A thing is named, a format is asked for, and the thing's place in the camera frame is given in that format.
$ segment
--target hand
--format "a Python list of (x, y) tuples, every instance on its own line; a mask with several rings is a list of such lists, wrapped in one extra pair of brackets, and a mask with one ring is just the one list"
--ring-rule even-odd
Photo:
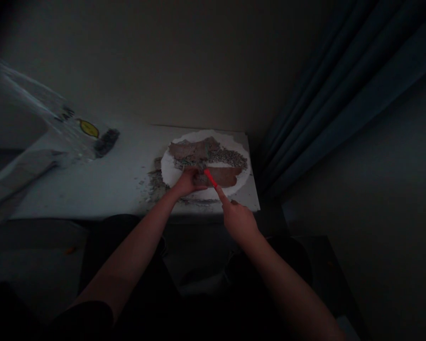
[(197, 168), (185, 170), (181, 177), (178, 179), (177, 183), (174, 187), (172, 187), (171, 191), (173, 191), (178, 198), (187, 196), (192, 192), (196, 192), (198, 190), (207, 189), (207, 186), (196, 186), (193, 182), (194, 176), (199, 172)]
[(261, 236), (251, 210), (235, 200), (229, 201), (220, 186), (216, 187), (224, 211), (224, 225), (231, 237), (242, 248), (255, 237)]

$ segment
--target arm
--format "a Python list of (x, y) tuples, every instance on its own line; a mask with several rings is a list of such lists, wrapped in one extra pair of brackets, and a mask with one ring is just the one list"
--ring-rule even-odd
[(268, 244), (252, 212), (217, 192), (224, 225), (261, 275), (291, 331), (303, 340), (344, 340), (335, 318), (306, 282)]
[(109, 305), (117, 321), (129, 295), (147, 268), (175, 203), (206, 186), (192, 183), (197, 170), (185, 171), (151, 211), (123, 240), (71, 306), (87, 301)]

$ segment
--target person's right hand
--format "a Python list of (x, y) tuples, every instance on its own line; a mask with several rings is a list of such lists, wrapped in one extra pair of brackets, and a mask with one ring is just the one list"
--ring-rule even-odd
[(235, 200), (229, 201), (220, 186), (216, 187), (216, 192), (222, 202), (224, 225), (238, 245), (243, 247), (259, 236), (260, 231), (251, 210)]

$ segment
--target person's left hand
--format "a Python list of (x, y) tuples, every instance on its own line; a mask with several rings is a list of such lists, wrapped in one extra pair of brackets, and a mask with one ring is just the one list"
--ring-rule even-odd
[(178, 197), (184, 197), (192, 192), (207, 189), (207, 186), (196, 186), (193, 182), (194, 176), (199, 172), (197, 168), (185, 170), (178, 179), (171, 191), (177, 194)]

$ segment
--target white plate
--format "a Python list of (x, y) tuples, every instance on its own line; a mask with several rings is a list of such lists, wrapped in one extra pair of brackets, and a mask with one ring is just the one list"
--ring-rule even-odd
[[(249, 159), (249, 153), (243, 148), (243, 145), (235, 142), (233, 136), (220, 134), (214, 130), (200, 130), (198, 132), (188, 133), (186, 135), (183, 135), (181, 138), (173, 140), (172, 142), (178, 143), (183, 140), (188, 140), (189, 142), (199, 142), (210, 136), (214, 137), (215, 140), (221, 144), (221, 147), (224, 147), (225, 149), (230, 151), (236, 151), (243, 155), (243, 157), (247, 160), (248, 167), (237, 176), (237, 183), (235, 184), (235, 186), (223, 189), (225, 195), (231, 196), (246, 183), (246, 180), (248, 180), (249, 174), (251, 173), (251, 161)], [(207, 163), (207, 165), (213, 167), (231, 167), (231, 165), (222, 162)], [(182, 173), (181, 170), (175, 168), (174, 157), (169, 153), (169, 148), (167, 148), (161, 160), (161, 173), (163, 181), (170, 187), (176, 184)], [(194, 192), (186, 196), (185, 198), (188, 200), (195, 201), (219, 200), (218, 194), (216, 193), (214, 188), (208, 188), (203, 191)]]

